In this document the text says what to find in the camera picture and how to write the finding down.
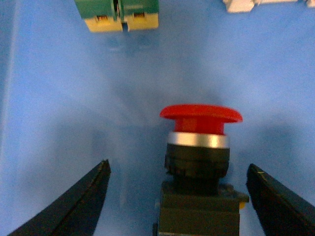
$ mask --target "blue surface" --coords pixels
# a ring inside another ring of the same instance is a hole
[[[107,158],[95,235],[150,235],[173,128],[159,112],[176,103],[243,114],[225,129],[224,181],[246,192],[255,163],[315,205],[315,9],[299,1],[227,14],[220,0],[160,0],[159,29],[92,34],[72,0],[17,3],[8,9],[19,20],[4,103],[1,236]],[[263,235],[250,204],[241,235]]]

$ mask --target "silver ring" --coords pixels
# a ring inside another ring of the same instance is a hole
[[[168,143],[190,147],[229,148],[228,136],[217,134],[171,132],[168,135]]]

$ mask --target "green electrical component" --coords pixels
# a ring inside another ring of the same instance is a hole
[[[91,32],[122,31],[158,27],[158,0],[74,0]]]

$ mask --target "red button cap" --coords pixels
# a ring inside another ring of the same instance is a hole
[[[224,123],[242,122],[242,115],[231,108],[179,104],[165,107],[160,117],[175,120],[174,132],[224,135]]]

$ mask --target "white component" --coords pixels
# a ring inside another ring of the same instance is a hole
[[[308,7],[315,7],[315,0],[308,0],[306,4]]]
[[[223,0],[229,13],[250,12],[254,7],[252,0]]]
[[[257,5],[259,4],[266,4],[266,3],[278,3],[278,2],[293,2],[298,0],[255,0]]]

